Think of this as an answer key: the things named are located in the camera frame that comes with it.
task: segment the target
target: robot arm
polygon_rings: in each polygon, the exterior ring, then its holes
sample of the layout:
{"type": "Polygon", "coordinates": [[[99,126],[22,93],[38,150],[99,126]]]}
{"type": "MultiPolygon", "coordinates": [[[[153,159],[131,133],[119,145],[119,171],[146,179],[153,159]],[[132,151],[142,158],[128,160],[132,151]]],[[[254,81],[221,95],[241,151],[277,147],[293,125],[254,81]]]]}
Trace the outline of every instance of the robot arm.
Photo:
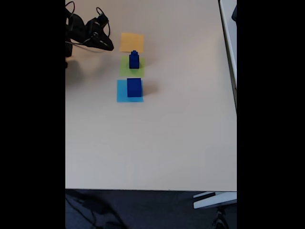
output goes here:
{"type": "Polygon", "coordinates": [[[108,18],[102,12],[97,18],[93,18],[85,25],[77,14],[70,13],[66,9],[66,43],[65,55],[72,55],[72,44],[85,45],[97,49],[112,51],[114,49],[112,41],[104,33],[104,27],[109,23],[108,18]]]}

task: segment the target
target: large blue block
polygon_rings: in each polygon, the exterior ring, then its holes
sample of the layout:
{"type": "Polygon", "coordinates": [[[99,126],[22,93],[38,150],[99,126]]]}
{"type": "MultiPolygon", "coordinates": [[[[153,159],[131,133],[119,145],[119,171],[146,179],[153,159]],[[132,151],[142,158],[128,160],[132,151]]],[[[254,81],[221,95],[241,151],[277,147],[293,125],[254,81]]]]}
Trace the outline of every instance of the large blue block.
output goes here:
{"type": "Polygon", "coordinates": [[[140,57],[136,50],[129,55],[129,68],[140,68],[140,57]]]}
{"type": "Polygon", "coordinates": [[[127,96],[128,97],[141,97],[142,96],[142,84],[140,78],[128,78],[127,79],[127,96]]]}

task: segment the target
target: colored paper square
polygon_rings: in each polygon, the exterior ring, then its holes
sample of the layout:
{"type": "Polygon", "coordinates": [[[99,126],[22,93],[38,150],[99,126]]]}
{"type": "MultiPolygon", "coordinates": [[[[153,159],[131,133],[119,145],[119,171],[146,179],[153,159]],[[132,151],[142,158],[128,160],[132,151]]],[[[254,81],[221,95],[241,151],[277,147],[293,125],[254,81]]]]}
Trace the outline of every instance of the colored paper square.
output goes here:
{"type": "Polygon", "coordinates": [[[143,102],[142,97],[128,97],[127,96],[127,80],[118,80],[117,86],[117,98],[118,103],[129,103],[129,102],[143,102]]]}
{"type": "Polygon", "coordinates": [[[144,35],[122,32],[120,51],[131,52],[133,50],[136,50],[138,53],[144,52],[144,35]]]}
{"type": "Polygon", "coordinates": [[[140,68],[129,68],[129,56],[122,56],[120,64],[120,76],[141,78],[144,77],[145,58],[140,57],[140,68]]]}

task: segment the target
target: blue paper square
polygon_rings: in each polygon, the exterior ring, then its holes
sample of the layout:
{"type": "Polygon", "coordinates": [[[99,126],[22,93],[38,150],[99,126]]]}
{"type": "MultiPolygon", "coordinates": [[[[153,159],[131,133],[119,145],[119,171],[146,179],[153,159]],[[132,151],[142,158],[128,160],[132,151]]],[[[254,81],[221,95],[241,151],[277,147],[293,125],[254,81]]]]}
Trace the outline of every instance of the blue paper square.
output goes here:
{"type": "Polygon", "coordinates": [[[118,103],[143,102],[143,96],[142,97],[128,97],[127,96],[127,80],[118,80],[116,101],[118,103]]]}

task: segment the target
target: black wire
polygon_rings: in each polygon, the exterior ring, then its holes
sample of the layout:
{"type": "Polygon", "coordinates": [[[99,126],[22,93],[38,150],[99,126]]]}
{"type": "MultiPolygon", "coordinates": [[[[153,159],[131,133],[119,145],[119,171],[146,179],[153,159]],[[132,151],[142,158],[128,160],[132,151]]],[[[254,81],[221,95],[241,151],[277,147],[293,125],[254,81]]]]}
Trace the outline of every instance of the black wire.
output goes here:
{"type": "MultiPolygon", "coordinates": [[[[97,7],[97,8],[96,8],[97,13],[100,15],[100,13],[99,13],[98,10],[100,10],[100,11],[104,14],[104,12],[101,10],[100,7],[97,7]]],[[[108,25],[108,29],[109,29],[109,33],[108,33],[108,37],[109,37],[109,36],[110,36],[110,25],[109,25],[109,21],[108,21],[107,25],[108,25]]]]}
{"type": "Polygon", "coordinates": [[[85,220],[87,220],[90,224],[92,224],[92,226],[96,227],[95,223],[91,222],[90,219],[88,219],[87,217],[85,217],[81,211],[79,211],[75,206],[73,206],[69,201],[68,199],[66,198],[66,201],[68,202],[68,204],[75,210],[77,211],[85,220]]]}
{"type": "Polygon", "coordinates": [[[85,45],[85,44],[82,44],[82,43],[74,43],[74,42],[67,42],[67,41],[66,41],[66,43],[68,43],[68,44],[77,44],[77,45],[85,45]]]}
{"type": "Polygon", "coordinates": [[[95,217],[95,214],[93,213],[92,210],[91,210],[91,214],[92,214],[92,217],[93,217],[93,228],[94,228],[94,225],[96,224],[96,217],[95,217]]]}
{"type": "Polygon", "coordinates": [[[66,7],[67,7],[67,5],[69,5],[70,3],[73,3],[73,11],[72,11],[72,13],[71,13],[71,15],[74,13],[74,11],[75,11],[75,3],[74,3],[74,1],[69,1],[67,4],[66,4],[66,7]]]}

